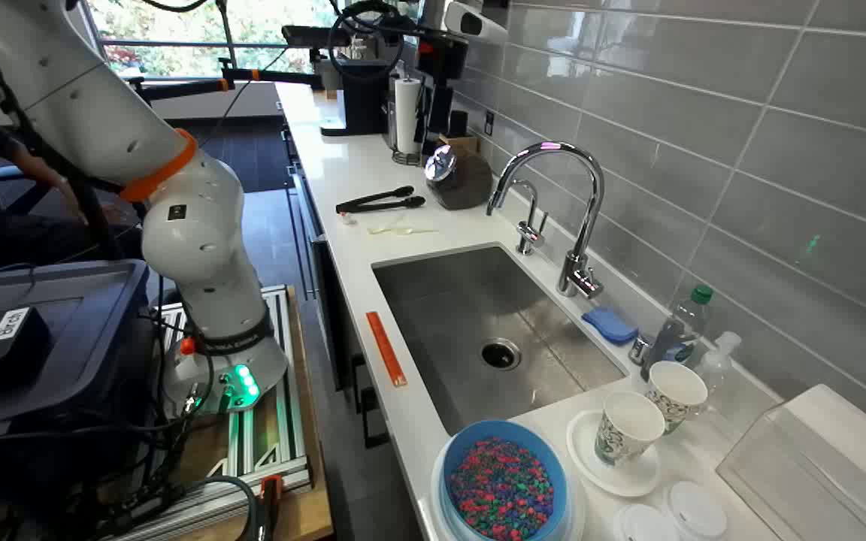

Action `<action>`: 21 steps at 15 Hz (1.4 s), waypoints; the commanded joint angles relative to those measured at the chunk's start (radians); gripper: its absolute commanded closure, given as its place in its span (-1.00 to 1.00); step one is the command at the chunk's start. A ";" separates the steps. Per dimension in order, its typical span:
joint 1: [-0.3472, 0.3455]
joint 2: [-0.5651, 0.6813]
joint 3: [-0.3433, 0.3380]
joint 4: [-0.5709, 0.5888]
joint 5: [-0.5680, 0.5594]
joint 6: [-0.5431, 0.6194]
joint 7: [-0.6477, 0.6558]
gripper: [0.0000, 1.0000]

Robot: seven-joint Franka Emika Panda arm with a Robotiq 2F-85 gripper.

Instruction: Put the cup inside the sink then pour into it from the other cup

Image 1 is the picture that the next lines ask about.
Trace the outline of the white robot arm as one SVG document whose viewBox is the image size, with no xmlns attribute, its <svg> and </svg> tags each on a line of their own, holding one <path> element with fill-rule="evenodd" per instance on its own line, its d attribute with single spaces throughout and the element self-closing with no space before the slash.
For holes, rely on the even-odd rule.
<svg viewBox="0 0 866 541">
<path fill-rule="evenodd" d="M 80 37 L 72 3 L 0 0 L 0 110 L 54 166 L 146 203 L 143 259 L 179 286 L 200 346 L 179 379 L 213 379 L 228 409 L 252 409 L 288 358 L 244 247 L 244 187 Z"/>
</svg>

